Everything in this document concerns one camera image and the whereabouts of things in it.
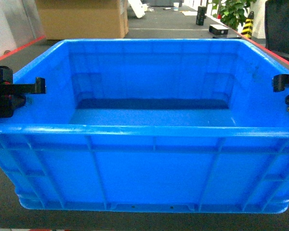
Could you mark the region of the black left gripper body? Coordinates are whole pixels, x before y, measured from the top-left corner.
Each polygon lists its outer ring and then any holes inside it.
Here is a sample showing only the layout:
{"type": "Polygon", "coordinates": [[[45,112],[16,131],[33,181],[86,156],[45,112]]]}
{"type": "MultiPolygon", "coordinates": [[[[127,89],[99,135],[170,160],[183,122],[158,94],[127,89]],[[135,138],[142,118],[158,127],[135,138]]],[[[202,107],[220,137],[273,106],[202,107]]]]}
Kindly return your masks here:
{"type": "MultiPolygon", "coordinates": [[[[0,85],[13,84],[13,70],[0,66],[0,85]]],[[[0,118],[12,117],[14,111],[26,104],[25,95],[0,95],[0,118]]]]}

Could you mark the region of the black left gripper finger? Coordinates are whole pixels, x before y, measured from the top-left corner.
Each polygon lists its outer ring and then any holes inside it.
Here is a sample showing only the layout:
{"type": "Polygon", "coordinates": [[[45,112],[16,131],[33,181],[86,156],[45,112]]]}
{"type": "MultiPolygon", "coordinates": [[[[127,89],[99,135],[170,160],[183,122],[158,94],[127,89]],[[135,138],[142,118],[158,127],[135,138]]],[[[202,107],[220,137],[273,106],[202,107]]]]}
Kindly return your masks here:
{"type": "Polygon", "coordinates": [[[0,94],[45,94],[46,80],[36,78],[34,84],[0,84],[0,94]]]}

